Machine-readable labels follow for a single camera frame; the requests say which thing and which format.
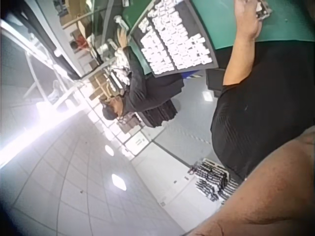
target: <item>black t-shirt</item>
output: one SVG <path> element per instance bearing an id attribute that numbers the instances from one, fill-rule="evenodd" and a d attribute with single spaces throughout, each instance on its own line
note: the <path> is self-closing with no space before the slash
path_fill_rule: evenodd
<path id="1" fill-rule="evenodd" d="M 216 155 L 242 182 L 272 151 L 314 125 L 314 44 L 266 52 L 240 84 L 224 86 L 211 132 Z"/>

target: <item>hand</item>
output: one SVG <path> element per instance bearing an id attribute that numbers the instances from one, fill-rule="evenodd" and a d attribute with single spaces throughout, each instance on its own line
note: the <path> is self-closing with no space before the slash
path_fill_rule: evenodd
<path id="1" fill-rule="evenodd" d="M 117 30 L 117 37 L 118 37 L 118 42 L 122 48 L 128 46 L 127 34 L 124 28 L 122 28 L 120 31 L 119 29 Z"/>
<path id="2" fill-rule="evenodd" d="M 256 17 L 257 0 L 234 0 L 234 12 L 238 37 L 255 40 L 262 28 L 262 22 Z"/>

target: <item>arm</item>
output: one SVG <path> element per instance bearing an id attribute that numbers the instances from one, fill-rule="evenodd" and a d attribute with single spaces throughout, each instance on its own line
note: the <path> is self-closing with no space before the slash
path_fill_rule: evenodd
<path id="1" fill-rule="evenodd" d="M 276 232 L 303 223 L 314 200 L 314 148 L 315 126 L 312 132 L 284 144 L 262 161 L 222 209 L 192 236 L 207 236 L 222 229 L 227 233 L 241 226 L 249 229 L 246 225 L 253 226 L 251 230 L 265 225 L 264 229 Z"/>
<path id="2" fill-rule="evenodd" d="M 255 56 L 255 39 L 262 23 L 256 18 L 257 0 L 234 0 L 237 25 L 231 59 L 227 66 L 223 85 L 239 84 L 249 76 Z"/>
<path id="3" fill-rule="evenodd" d="M 146 99 L 147 90 L 146 90 L 146 80 L 143 69 L 140 65 L 140 62 L 137 56 L 134 54 L 132 49 L 127 46 L 127 36 L 125 30 L 117 32 L 118 39 L 125 56 L 128 59 L 130 70 L 131 70 L 131 80 L 130 80 L 130 92 L 129 97 L 133 104 L 141 103 L 142 100 Z"/>

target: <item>dark hair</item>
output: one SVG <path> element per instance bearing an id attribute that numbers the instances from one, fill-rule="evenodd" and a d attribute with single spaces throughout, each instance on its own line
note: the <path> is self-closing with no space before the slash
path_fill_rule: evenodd
<path id="1" fill-rule="evenodd" d="M 72 42 L 70 43 L 70 46 L 71 46 L 71 48 L 72 48 L 73 50 L 78 49 L 78 44 L 77 44 L 76 41 L 72 41 Z"/>
<path id="2" fill-rule="evenodd" d="M 114 109 L 111 106 L 103 107 L 103 116 L 107 120 L 114 120 L 118 117 L 118 115 L 114 112 Z"/>

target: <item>green workbench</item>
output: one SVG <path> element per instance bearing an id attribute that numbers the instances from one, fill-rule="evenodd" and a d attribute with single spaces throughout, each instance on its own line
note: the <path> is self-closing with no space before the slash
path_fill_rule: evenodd
<path id="1" fill-rule="evenodd" d="M 151 0 L 130 0 L 131 5 L 123 12 L 123 18 L 132 28 Z M 235 39 L 233 0 L 191 0 L 215 49 L 232 46 Z M 309 20 L 297 0 L 267 0 L 273 10 L 264 20 L 257 41 L 301 40 L 315 41 L 314 24 Z M 146 73 L 150 71 L 134 42 L 131 46 Z"/>

